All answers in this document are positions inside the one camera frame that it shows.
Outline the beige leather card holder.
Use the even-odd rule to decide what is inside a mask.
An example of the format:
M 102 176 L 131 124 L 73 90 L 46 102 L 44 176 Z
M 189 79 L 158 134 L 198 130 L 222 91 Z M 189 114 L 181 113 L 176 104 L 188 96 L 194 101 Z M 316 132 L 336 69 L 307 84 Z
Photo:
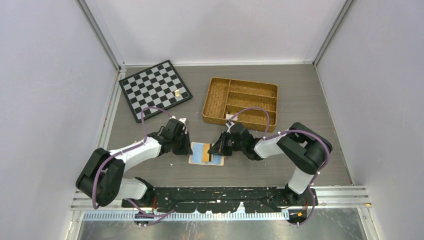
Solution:
M 203 166 L 223 166 L 225 157 L 221 155 L 212 154 L 212 161 L 210 163 L 202 163 L 202 149 L 203 145 L 208 143 L 192 142 L 190 147 L 192 154 L 189 156 L 188 163 Z

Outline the gold card black stripe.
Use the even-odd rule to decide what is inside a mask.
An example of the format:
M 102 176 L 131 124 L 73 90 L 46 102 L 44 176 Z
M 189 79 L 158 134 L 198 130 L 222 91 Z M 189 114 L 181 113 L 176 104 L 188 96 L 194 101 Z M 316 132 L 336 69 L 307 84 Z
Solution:
M 202 157 L 201 162 L 203 164 L 210 163 L 213 159 L 213 156 L 209 153 L 209 150 L 211 148 L 212 144 L 204 144 L 202 147 Z

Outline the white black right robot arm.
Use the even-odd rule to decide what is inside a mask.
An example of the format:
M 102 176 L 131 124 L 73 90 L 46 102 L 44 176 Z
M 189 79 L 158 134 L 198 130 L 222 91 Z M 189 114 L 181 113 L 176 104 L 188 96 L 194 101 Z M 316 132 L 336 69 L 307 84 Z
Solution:
M 300 122 L 270 137 L 253 137 L 242 123 L 232 123 L 223 131 L 208 153 L 231 156 L 242 152 L 252 161 L 271 156 L 286 155 L 296 166 L 286 185 L 285 198 L 291 205 L 299 205 L 306 197 L 305 191 L 327 164 L 332 144 Z

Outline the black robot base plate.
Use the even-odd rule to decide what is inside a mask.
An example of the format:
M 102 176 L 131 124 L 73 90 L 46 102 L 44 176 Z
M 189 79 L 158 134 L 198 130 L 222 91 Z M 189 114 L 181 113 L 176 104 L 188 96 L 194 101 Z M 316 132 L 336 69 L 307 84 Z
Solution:
M 303 209 L 318 204 L 316 191 L 306 191 L 301 197 L 290 197 L 283 187 L 155 187 L 138 200 L 123 200 L 123 208 L 138 206 L 159 213 L 234 213 L 243 208 L 246 213 L 277 213 L 283 208 Z

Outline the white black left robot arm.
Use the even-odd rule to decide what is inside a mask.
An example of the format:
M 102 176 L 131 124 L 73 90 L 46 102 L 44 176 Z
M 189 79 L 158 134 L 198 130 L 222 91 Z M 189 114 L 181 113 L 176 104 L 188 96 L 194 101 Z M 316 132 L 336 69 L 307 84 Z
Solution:
M 155 198 L 154 187 L 140 177 L 124 178 L 124 173 L 169 152 L 177 156 L 192 154 L 186 118 L 172 117 L 159 131 L 121 149 L 94 150 L 75 186 L 92 199 L 95 209 L 106 207 L 114 200 L 131 200 L 148 207 Z

